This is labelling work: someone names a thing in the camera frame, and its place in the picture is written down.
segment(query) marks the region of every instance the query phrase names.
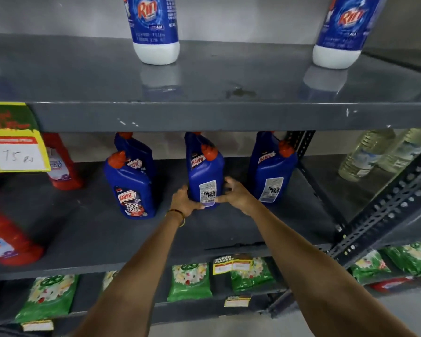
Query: floor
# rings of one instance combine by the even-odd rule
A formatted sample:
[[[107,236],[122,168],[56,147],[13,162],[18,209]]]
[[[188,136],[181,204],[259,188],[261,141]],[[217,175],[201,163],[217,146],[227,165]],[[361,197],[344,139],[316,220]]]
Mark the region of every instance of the floor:
[[[421,337],[421,292],[393,295],[381,300]],[[263,315],[228,316],[209,320],[153,326],[149,337],[313,337],[301,312],[277,319]]]

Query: right arm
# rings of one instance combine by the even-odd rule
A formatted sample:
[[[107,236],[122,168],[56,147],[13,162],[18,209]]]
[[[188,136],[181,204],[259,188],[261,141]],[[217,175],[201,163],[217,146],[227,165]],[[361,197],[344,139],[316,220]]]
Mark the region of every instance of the right arm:
[[[231,177],[226,182],[231,191],[215,201],[229,202],[256,222],[316,337],[416,337],[342,266],[279,220],[240,182]]]

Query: yellow liquid bottle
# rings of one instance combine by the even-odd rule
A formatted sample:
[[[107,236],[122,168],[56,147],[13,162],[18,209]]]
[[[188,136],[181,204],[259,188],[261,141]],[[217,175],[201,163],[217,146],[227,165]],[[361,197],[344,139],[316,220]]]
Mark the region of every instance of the yellow liquid bottle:
[[[393,129],[367,130],[357,140],[338,170],[345,180],[357,182],[371,171],[396,137]]]
[[[398,173],[421,153],[421,129],[401,132],[379,160],[378,166],[388,172]]]

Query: gold bangle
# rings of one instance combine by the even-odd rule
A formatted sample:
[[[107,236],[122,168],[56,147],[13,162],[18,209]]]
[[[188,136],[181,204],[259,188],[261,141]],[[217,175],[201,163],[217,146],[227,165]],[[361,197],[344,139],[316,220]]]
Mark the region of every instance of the gold bangle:
[[[184,213],[182,211],[180,211],[178,209],[169,209],[169,210],[167,210],[167,213],[168,212],[177,212],[177,213],[181,214],[181,216],[183,217],[183,221],[182,221],[181,225],[178,226],[178,228],[180,228],[180,227],[182,227],[182,226],[185,225],[185,215],[184,215]]]

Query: hand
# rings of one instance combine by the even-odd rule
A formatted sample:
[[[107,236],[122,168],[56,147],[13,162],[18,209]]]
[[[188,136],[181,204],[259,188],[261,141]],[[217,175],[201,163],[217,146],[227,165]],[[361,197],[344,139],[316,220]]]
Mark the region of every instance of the hand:
[[[171,199],[170,209],[176,209],[182,212],[185,217],[192,214],[194,209],[204,209],[204,204],[194,202],[187,196],[187,186],[182,186],[176,193],[173,194]]]
[[[220,195],[215,198],[215,202],[229,202],[235,208],[240,209],[244,214],[249,215],[250,209],[255,207],[258,201],[254,198],[253,195],[237,180],[234,180],[232,177],[225,177],[227,188],[230,188],[231,191],[227,192],[225,195]]]

